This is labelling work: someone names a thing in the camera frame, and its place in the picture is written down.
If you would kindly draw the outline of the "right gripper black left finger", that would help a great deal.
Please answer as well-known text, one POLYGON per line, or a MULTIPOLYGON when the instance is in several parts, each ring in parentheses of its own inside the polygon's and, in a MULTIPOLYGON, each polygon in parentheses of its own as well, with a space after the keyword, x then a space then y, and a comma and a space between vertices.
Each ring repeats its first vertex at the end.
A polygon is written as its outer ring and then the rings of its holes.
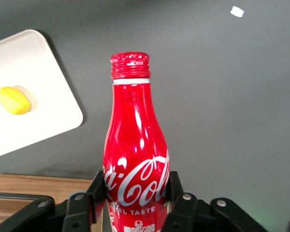
POLYGON ((89 232, 102 215, 106 202, 103 171, 98 171, 86 190, 77 192, 67 201, 63 232, 89 232))

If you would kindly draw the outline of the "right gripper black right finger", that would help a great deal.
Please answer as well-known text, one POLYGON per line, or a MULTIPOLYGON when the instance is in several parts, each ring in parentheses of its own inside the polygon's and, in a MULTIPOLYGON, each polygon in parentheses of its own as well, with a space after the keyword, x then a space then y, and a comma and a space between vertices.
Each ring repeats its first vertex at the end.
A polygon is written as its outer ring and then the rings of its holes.
POLYGON ((197 198, 184 192, 178 172, 171 171, 168 181, 168 203, 171 211, 163 224, 162 232, 191 232, 198 208, 197 198))

